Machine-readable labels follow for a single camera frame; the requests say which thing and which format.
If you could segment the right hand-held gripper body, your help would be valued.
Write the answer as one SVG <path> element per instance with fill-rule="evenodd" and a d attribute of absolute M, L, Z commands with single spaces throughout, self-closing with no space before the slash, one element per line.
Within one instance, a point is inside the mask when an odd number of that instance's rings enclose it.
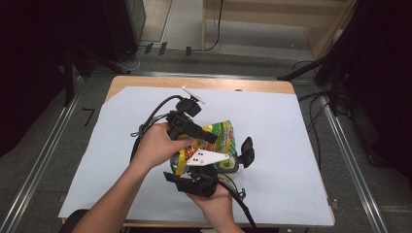
<path fill-rule="evenodd" d="M 210 197 L 216 191 L 218 184 L 214 165 L 228 159 L 229 156 L 224 153 L 197 150 L 186 162 L 189 176 L 177 179 L 178 190 L 201 197 Z"/>

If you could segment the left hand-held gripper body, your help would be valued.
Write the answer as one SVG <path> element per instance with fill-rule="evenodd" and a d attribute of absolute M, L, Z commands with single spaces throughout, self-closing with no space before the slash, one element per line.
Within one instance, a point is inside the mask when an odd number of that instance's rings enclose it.
<path fill-rule="evenodd" d="M 170 126 L 168 135 L 172 140 L 177 140 L 180 135 L 186 134 L 185 126 L 189 122 L 193 122 L 192 118 L 201 111 L 198 103 L 204 104 L 204 101 L 185 85 L 182 86 L 182 90 L 189 95 L 189 98 L 181 97 L 176 105 L 176 110 L 171 111 L 166 117 Z"/>

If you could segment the yellow green spout pouch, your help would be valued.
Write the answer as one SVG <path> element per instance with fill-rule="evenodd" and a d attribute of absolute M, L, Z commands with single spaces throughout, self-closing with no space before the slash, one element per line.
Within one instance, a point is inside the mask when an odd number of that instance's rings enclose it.
<path fill-rule="evenodd" d="M 217 141 L 212 144 L 205 140 L 196 139 L 193 145 L 179 150 L 170 159 L 170 167 L 173 174 L 182 176 L 187 172 L 189 170 L 187 161 L 197 150 L 209 150 L 226 154 L 228 159 L 214 163 L 213 168 L 218 174 L 235 173 L 238 165 L 235 159 L 236 145 L 231 122 L 229 120 L 217 122 L 211 125 L 205 125 L 202 129 L 217 135 Z"/>

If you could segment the clear jar with black lid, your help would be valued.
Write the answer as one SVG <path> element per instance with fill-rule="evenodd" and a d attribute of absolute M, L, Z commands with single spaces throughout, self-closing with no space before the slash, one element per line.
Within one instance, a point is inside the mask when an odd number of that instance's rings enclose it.
<path fill-rule="evenodd" d="M 251 137 L 246 138 L 240 151 L 241 154 L 238 154 L 236 149 L 230 149 L 228 159 L 214 165 L 216 172 L 218 174 L 234 174 L 240 166 L 243 166 L 244 169 L 248 168 L 255 160 L 255 150 Z"/>

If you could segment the person's right hand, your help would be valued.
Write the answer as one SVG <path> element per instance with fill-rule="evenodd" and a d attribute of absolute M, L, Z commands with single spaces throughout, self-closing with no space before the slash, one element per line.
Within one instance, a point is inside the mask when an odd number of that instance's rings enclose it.
<path fill-rule="evenodd" d="M 208 223 L 220 221 L 233 221 L 232 197 L 221 185 L 217 186 L 215 193 L 211 197 L 200 197 L 189 194 L 190 198 L 202 211 Z"/>

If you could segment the person's left hand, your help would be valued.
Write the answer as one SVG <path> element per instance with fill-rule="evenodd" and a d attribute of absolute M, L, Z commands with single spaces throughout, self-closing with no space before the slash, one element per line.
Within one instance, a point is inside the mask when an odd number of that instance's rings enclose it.
<path fill-rule="evenodd" d="M 147 175 L 154 167 L 164 163 L 174 153 L 194 143 L 191 137 L 171 140 L 167 123 L 154 124 L 143 136 L 131 164 L 127 170 L 132 175 Z"/>

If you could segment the person's dark clothing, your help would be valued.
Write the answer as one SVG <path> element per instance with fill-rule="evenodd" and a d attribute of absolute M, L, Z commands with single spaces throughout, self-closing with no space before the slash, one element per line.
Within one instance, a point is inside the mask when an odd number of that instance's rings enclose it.
<path fill-rule="evenodd" d="M 73 212 L 67 219 L 64 221 L 58 233 L 72 233 L 75 226 L 87 213 L 87 209 L 80 209 Z"/>

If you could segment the black cabinet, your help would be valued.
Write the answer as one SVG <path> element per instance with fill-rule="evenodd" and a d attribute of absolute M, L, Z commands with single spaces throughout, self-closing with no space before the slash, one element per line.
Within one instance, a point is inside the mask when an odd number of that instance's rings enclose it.
<path fill-rule="evenodd" d="M 107 17 L 114 59 L 124 61 L 138 50 L 146 22 L 143 0 L 102 0 Z"/>

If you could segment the black metal stand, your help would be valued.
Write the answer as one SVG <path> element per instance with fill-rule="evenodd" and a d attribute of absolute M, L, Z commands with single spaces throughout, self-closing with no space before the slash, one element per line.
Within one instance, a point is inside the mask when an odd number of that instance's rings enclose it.
<path fill-rule="evenodd" d="M 125 74 L 125 71 L 108 59 L 104 58 L 97 52 L 89 49 L 84 45 L 69 44 L 64 47 L 63 71 L 65 83 L 65 101 L 64 106 L 67 107 L 74 99 L 74 80 L 73 67 L 76 67 L 82 76 L 89 77 L 92 73 L 91 65 L 88 59 L 92 58 L 101 65 L 109 68 L 115 74 Z"/>
<path fill-rule="evenodd" d="M 340 23 L 345 22 L 346 26 L 342 29 L 342 32 L 336 41 L 330 44 L 328 53 L 290 74 L 277 78 L 278 81 L 290 82 L 298 76 L 319 67 L 314 82 L 316 86 L 323 86 L 330 81 L 330 93 L 327 95 L 329 100 L 328 105 L 335 116 L 337 115 L 336 105 L 338 101 L 339 83 L 344 77 L 344 53 L 349 47 L 350 35 L 356 29 L 359 20 L 357 13 L 360 1 L 361 0 L 350 0 L 349 8 L 344 14 L 345 19 L 340 20 Z"/>

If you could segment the dark curtain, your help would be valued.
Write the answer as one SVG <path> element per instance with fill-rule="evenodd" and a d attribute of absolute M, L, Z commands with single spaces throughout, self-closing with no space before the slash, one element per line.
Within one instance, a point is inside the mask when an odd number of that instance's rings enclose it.
<path fill-rule="evenodd" d="M 344 85 L 371 163 L 412 185 L 412 0 L 358 0 Z"/>
<path fill-rule="evenodd" d="M 0 0 L 0 157 L 65 90 L 64 47 L 81 44 L 91 0 Z"/>

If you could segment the metal floor rail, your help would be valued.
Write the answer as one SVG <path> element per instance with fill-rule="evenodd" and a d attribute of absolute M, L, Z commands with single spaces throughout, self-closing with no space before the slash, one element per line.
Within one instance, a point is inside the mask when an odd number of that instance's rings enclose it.
<path fill-rule="evenodd" d="M 348 142 L 339 117 L 335 116 L 328 105 L 328 98 L 322 97 L 321 103 L 325 106 L 325 113 L 338 147 L 345 160 L 346 167 L 351 176 L 354 187 L 360 198 L 362 208 L 366 214 L 373 233 L 389 233 L 385 221 L 382 218 L 378 205 L 372 195 L 371 190 L 363 176 L 361 168 L 355 158 L 353 150 Z"/>
<path fill-rule="evenodd" d="M 228 74 L 195 74 L 195 73 L 169 73 L 169 72 L 137 72 L 126 74 L 115 73 L 93 73 L 93 77 L 109 77 L 116 76 L 133 76 L 133 77 L 177 77 L 177 78 L 196 78 L 196 79 L 226 79 L 226 80 L 252 80 L 252 81 L 278 81 L 276 77 L 265 76 L 246 76 L 246 75 L 228 75 Z"/>
<path fill-rule="evenodd" d="M 0 233 L 15 233 L 22 216 L 46 171 L 61 135 L 78 104 L 79 95 L 84 84 L 85 79 L 83 77 L 78 76 L 75 79 L 74 97 L 61 111 L 59 118 L 54 124 L 52 131 L 44 143 L 30 173 L 24 181 L 22 188 L 17 193 L 17 197 L 15 198 L 11 209 L 8 211 L 5 220 L 0 226 Z"/>

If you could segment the light wooden shelf frame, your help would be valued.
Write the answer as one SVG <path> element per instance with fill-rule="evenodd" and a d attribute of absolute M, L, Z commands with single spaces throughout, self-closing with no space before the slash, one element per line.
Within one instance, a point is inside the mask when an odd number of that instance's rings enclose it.
<path fill-rule="evenodd" d="M 326 54 L 360 0 L 223 0 L 222 20 L 302 27 L 314 58 Z"/>

